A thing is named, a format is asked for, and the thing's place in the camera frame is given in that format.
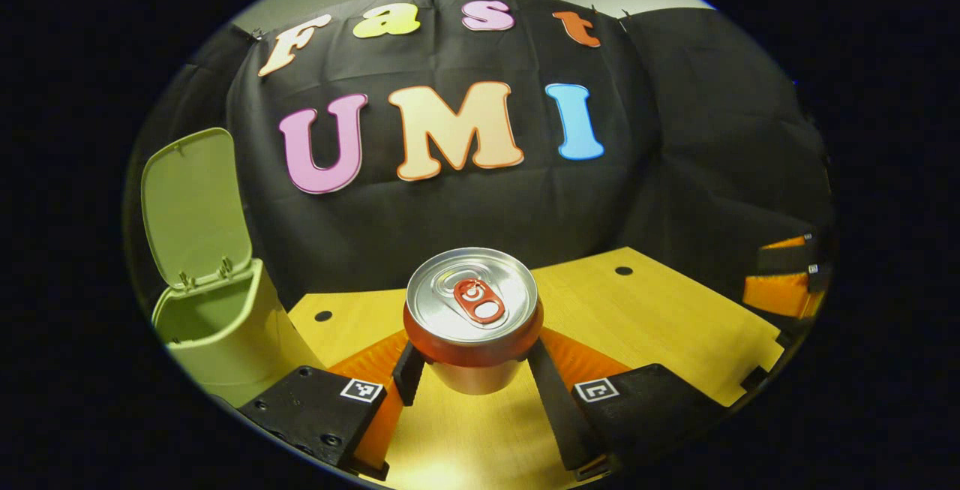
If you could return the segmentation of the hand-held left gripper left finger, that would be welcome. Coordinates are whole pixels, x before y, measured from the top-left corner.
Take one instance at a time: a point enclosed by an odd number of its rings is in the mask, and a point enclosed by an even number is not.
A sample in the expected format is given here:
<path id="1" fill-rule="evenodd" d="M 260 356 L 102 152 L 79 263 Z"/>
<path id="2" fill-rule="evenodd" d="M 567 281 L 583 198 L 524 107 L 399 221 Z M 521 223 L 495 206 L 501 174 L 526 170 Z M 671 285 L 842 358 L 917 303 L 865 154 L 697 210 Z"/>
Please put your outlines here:
<path id="1" fill-rule="evenodd" d="M 387 452 L 423 366 L 407 334 L 397 332 L 329 370 L 295 368 L 239 412 L 305 455 L 383 481 Z"/>

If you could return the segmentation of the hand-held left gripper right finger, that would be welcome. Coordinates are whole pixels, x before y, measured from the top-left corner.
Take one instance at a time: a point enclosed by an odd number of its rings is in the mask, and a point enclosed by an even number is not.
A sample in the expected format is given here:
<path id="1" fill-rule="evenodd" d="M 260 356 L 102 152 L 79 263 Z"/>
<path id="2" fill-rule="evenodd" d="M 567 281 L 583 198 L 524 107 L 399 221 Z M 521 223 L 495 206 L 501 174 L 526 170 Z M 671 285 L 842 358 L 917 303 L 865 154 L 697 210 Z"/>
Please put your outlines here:
<path id="1" fill-rule="evenodd" d="M 548 327 L 527 361 L 562 465 L 579 481 L 649 464 L 725 414 L 662 364 L 631 369 Z"/>

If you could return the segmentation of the green desktop garbage bin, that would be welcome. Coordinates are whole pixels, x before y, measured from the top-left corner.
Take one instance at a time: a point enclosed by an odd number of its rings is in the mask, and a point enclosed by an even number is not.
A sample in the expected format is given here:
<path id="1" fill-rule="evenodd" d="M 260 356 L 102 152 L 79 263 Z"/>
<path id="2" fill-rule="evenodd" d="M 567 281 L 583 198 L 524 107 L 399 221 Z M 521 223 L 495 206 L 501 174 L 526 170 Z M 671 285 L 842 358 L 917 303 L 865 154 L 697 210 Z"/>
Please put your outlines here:
<path id="1" fill-rule="evenodd" d="M 166 284 L 151 324 L 203 391 L 241 407 L 302 365 L 322 363 L 293 325 L 263 261 L 181 292 Z"/>

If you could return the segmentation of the green garbage bin lid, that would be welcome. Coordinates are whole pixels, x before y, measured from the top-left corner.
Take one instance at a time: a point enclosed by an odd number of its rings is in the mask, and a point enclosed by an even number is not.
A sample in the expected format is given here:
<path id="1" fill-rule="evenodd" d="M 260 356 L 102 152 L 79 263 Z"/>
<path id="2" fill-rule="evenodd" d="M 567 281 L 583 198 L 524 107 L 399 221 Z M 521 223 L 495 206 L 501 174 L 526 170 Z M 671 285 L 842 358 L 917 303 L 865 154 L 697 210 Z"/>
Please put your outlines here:
<path id="1" fill-rule="evenodd" d="M 140 191 L 148 246 L 170 288 L 216 284 L 250 264 L 253 244 L 225 128 L 195 132 L 153 154 Z"/>

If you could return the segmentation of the wooden desktop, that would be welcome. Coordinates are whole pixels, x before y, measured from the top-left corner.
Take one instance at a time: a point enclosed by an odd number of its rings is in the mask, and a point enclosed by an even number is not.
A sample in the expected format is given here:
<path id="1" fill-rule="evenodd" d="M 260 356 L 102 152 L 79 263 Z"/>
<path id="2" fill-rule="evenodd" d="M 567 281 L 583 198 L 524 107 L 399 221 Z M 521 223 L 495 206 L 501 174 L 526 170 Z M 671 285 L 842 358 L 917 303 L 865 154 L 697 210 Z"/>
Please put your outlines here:
<path id="1" fill-rule="evenodd" d="M 544 323 L 635 369 L 661 363 L 730 407 L 755 368 L 783 354 L 777 327 L 633 248 L 534 270 Z M 325 366 L 400 332 L 402 290 L 314 293 L 289 313 Z M 463 395 L 426 369 L 388 448 L 397 490 L 566 490 L 548 416 L 526 365 L 503 390 Z"/>

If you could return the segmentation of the black backdrop cloth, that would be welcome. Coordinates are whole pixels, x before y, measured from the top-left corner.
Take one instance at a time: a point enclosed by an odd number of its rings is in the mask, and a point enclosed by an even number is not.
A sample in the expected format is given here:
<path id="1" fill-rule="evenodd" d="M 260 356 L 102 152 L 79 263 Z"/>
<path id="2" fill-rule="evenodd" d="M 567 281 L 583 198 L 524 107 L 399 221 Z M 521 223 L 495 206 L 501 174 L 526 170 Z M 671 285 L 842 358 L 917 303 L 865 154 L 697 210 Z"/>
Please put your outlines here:
<path id="1" fill-rule="evenodd" d="M 260 76 L 278 32 L 329 15 Z M 403 180 L 391 93 L 458 108 L 501 82 L 515 166 Z M 561 0 L 352 0 L 254 38 L 220 29 L 140 131 L 124 244 L 146 312 L 164 282 L 140 180 L 165 145 L 226 128 L 253 255 L 291 308 L 308 293 L 404 287 L 422 261 L 482 246 L 530 268 L 629 247 L 740 302 L 762 246 L 836 219 L 825 144 L 794 84 L 712 8 L 614 18 Z"/>

